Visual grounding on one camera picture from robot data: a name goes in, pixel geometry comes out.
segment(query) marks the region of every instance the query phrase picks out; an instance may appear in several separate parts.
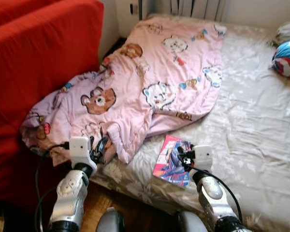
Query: pink blanket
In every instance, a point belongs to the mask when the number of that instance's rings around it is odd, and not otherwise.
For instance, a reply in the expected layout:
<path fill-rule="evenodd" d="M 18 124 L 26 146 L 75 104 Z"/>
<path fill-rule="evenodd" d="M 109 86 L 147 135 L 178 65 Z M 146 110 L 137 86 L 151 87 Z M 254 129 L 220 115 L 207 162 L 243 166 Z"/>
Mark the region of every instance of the pink blanket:
<path fill-rule="evenodd" d="M 178 129 L 207 114 L 221 85 L 225 28 L 154 17 L 136 25 L 122 48 L 105 58 L 101 74 L 74 77 L 29 112 L 23 141 L 42 154 L 71 136 L 93 148 L 107 135 L 128 163 L 145 137 Z M 54 165 L 69 159 L 52 149 Z"/>

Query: wooden floor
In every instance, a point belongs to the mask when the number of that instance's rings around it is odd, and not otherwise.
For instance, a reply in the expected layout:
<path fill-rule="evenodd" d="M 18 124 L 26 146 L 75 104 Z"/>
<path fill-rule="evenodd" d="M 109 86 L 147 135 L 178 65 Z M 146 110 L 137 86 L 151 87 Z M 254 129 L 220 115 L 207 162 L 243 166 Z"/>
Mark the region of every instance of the wooden floor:
<path fill-rule="evenodd" d="M 133 198 L 90 183 L 80 232 L 94 232 L 108 207 L 120 211 L 126 232 L 174 232 L 174 217 Z"/>

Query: bed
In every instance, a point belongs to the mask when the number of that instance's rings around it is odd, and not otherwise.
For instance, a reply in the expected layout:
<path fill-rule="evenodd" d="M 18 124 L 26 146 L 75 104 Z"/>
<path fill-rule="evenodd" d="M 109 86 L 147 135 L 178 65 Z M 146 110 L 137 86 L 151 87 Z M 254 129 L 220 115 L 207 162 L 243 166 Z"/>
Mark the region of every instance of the bed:
<path fill-rule="evenodd" d="M 207 116 L 169 134 L 212 146 L 212 171 L 235 193 L 250 229 L 290 231 L 290 80 L 268 69 L 274 31 L 221 25 L 228 31 L 216 104 Z M 180 188 L 152 175 L 164 138 L 146 138 L 128 165 L 113 159 L 91 181 L 169 214 L 187 209 L 202 217 L 194 183 Z M 235 210 L 231 198 L 229 203 Z"/>

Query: blue pillow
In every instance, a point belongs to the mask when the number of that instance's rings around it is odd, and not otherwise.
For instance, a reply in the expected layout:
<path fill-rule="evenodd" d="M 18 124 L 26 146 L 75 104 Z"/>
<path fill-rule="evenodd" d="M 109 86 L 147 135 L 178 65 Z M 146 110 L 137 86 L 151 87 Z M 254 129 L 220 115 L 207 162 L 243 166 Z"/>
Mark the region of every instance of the blue pillow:
<path fill-rule="evenodd" d="M 271 66 L 279 74 L 290 78 L 290 41 L 277 48 Z"/>

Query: magazine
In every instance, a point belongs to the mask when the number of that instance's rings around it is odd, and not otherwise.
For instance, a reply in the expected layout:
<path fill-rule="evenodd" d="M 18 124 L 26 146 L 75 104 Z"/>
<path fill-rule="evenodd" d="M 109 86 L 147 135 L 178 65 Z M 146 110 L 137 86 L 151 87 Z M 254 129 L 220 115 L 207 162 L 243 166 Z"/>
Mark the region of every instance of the magazine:
<path fill-rule="evenodd" d="M 191 150 L 189 142 L 182 141 L 169 134 L 166 135 L 153 175 L 172 184 L 185 187 L 189 182 L 189 172 L 185 172 L 178 158 L 179 152 L 177 148 L 179 146 L 184 151 Z"/>

